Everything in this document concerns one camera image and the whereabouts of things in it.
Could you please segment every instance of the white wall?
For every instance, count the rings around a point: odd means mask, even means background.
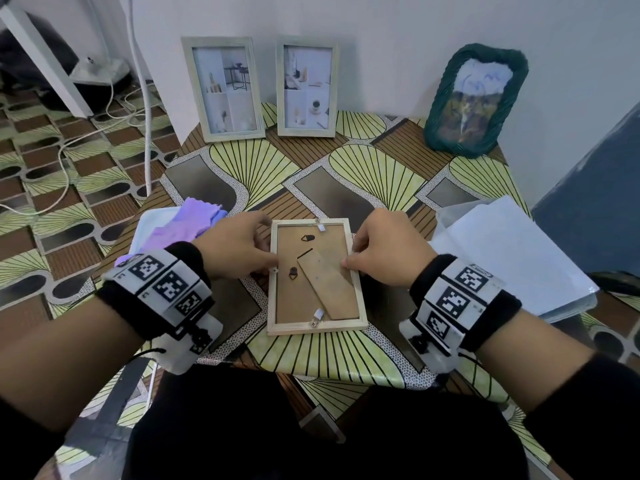
[[[104,56],[100,32],[87,0],[14,0],[12,3],[48,20],[78,57],[89,55],[100,60]],[[110,55],[126,60],[134,72],[125,15],[120,3],[118,0],[93,0],[93,3]],[[149,78],[144,61],[141,61],[141,68],[144,76]]]
[[[180,36],[252,36],[275,101],[278,34],[338,39],[340,109],[425,116],[466,43],[530,73],[499,142],[532,205],[640,100],[640,0],[135,0],[136,35],[179,138],[198,122]]]

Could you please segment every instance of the light wood frame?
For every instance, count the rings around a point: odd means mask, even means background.
[[[290,221],[273,221],[271,224],[271,252],[278,253],[278,227],[301,227],[301,226],[343,226],[344,240],[347,245],[348,254],[352,254],[353,240],[351,238],[351,227],[348,219],[297,219]],[[276,304],[278,286],[278,275],[276,270],[269,273],[269,303],[267,307],[267,335],[293,335],[296,333],[320,333],[327,331],[344,331],[344,330],[364,330],[369,325],[367,320],[367,312],[364,306],[364,298],[362,296],[362,287],[360,286],[360,275],[357,271],[351,272],[351,282],[356,291],[356,302],[358,304],[359,317],[346,320],[330,320],[317,323],[315,327],[311,326],[311,320],[307,322],[295,323],[276,323]]]
[[[331,76],[329,83],[329,120],[325,130],[312,130],[308,128],[286,128],[285,104],[284,104],[284,47],[293,45],[296,47],[330,48]],[[335,137],[335,122],[338,117],[338,67],[340,64],[340,44],[328,43],[313,38],[281,36],[276,46],[276,96],[278,103],[278,135],[279,136],[317,136],[325,138]]]
[[[258,87],[258,74],[255,69],[255,58],[253,56],[253,42],[251,37],[181,37],[182,49],[184,57],[187,61],[187,70],[189,71],[189,79],[191,80],[191,88],[193,96],[198,108],[198,116],[200,117],[200,127],[202,128],[202,137],[208,143],[217,141],[233,141],[238,139],[264,138],[265,126],[262,117],[262,104],[260,103],[260,89]],[[256,129],[253,131],[234,131],[231,133],[212,133],[210,131],[209,119],[205,111],[204,99],[200,90],[200,78],[196,68],[196,62],[193,57],[193,49],[198,47],[208,48],[227,48],[227,47],[244,47],[246,55],[246,64],[249,69],[249,81],[251,84],[251,96],[253,103],[253,112],[255,115]]]

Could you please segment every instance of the black sleeve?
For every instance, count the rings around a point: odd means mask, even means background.
[[[524,426],[573,480],[632,475],[640,376],[596,355],[528,414]]]
[[[0,397],[0,424],[6,436],[2,461],[24,460],[20,468],[14,468],[12,478],[21,480],[34,478],[42,466],[65,441],[64,433],[52,433],[33,419],[27,418]]]

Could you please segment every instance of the right hand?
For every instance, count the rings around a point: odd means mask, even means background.
[[[404,212],[375,209],[353,238],[352,254],[342,266],[362,271],[391,286],[411,285],[437,254]]]

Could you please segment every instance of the left hand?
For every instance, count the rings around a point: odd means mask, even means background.
[[[221,219],[193,241],[210,278],[244,278],[278,265],[278,256],[269,252],[257,233],[259,224],[270,226],[271,218],[260,211],[240,212]]]

